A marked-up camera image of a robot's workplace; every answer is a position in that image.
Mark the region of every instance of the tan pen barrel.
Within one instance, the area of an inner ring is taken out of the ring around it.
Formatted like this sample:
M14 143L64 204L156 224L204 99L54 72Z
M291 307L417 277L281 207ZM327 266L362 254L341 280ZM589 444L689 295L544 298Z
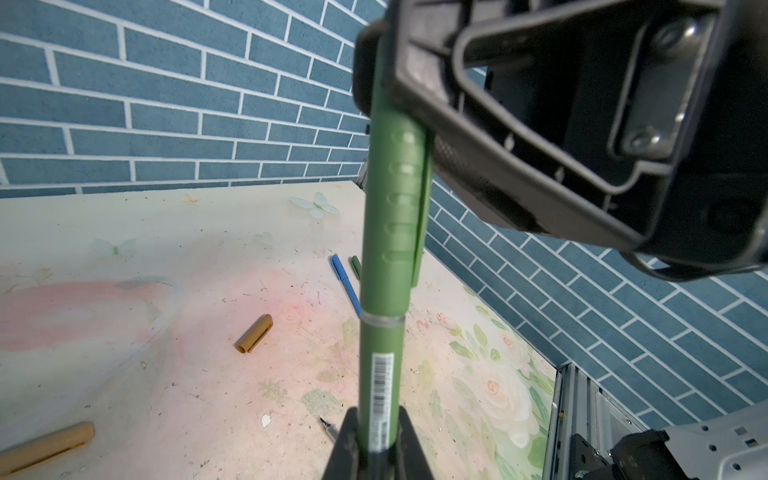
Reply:
M271 328L272 316L268 313L258 319L256 323L250 327L246 334L243 335L243 338L241 338L237 345L235 345L235 348L237 348L237 351L240 353L250 353L254 346L264 338Z
M95 434L93 422L84 422L11 447L0 452L0 477L85 445Z

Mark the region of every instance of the table surface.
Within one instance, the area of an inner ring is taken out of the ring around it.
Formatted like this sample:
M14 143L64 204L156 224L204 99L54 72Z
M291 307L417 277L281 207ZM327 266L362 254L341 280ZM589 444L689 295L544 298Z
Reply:
M0 449L96 428L14 478L319 478L316 417L338 425L358 380L328 258L361 255L364 201L352 182L0 200ZM435 477L540 478L554 369L429 253L406 319L401 403Z

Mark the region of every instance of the barcode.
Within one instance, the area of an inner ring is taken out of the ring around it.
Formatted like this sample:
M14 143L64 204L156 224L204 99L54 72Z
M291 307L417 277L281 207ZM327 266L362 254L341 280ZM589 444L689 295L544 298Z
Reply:
M371 374L371 415L368 450L383 452L389 448L389 415L392 412L392 370L394 353L374 353Z

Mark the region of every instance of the blue pen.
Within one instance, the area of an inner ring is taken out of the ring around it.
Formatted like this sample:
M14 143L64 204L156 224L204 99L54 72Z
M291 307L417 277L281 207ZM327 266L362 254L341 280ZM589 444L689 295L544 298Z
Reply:
M349 299L352 300L352 306L355 307L357 316L361 316L362 308L360 307L360 302L357 300L355 290L352 289L352 284L349 282L349 277L346 275L346 270L344 270L344 266L341 264L339 256L335 253L333 254L333 257L331 257L331 266L333 267L333 271L336 272L336 278L341 280L341 283L346 290L346 294L349 295Z

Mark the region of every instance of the blue brick wall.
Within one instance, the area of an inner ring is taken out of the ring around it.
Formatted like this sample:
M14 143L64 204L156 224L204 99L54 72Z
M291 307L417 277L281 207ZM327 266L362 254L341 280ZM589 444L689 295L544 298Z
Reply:
M765 272L662 282L613 250L489 226L439 179L432 190L427 248L554 364L578 364L649 427L768 399Z
M0 198L354 178L354 39L382 0L8 0ZM482 84L480 70L469 72ZM442 182L427 248L649 426L768 399L768 276L683 285L481 222Z
M353 179L381 0L8 0L0 198Z

